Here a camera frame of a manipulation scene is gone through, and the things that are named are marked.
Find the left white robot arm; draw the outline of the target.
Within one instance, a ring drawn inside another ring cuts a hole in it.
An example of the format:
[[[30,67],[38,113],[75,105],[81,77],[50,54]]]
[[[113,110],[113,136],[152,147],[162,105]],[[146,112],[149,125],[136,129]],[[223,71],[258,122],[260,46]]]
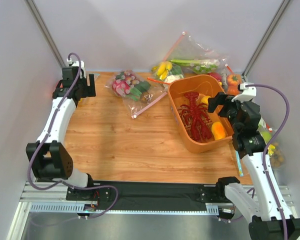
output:
[[[96,96],[94,79],[94,75],[87,74],[80,63],[62,68],[62,79],[52,93],[51,111],[45,127],[37,140],[25,148],[28,172],[37,180],[52,181],[53,186],[66,184],[78,191],[93,186],[92,177],[74,166],[64,142],[79,101]]]

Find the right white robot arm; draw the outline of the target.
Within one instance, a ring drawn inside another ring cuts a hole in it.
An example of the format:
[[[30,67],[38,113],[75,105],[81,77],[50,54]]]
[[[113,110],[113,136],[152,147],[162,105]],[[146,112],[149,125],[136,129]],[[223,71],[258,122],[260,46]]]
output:
[[[293,216],[276,182],[268,148],[260,134],[260,106],[239,101],[236,96],[218,92],[208,100],[208,112],[218,106],[218,115],[227,118],[233,129],[232,144],[246,166],[257,193],[257,200],[244,190],[235,177],[217,181],[220,194],[230,200],[248,223],[253,240],[296,240],[300,237],[300,218]]]

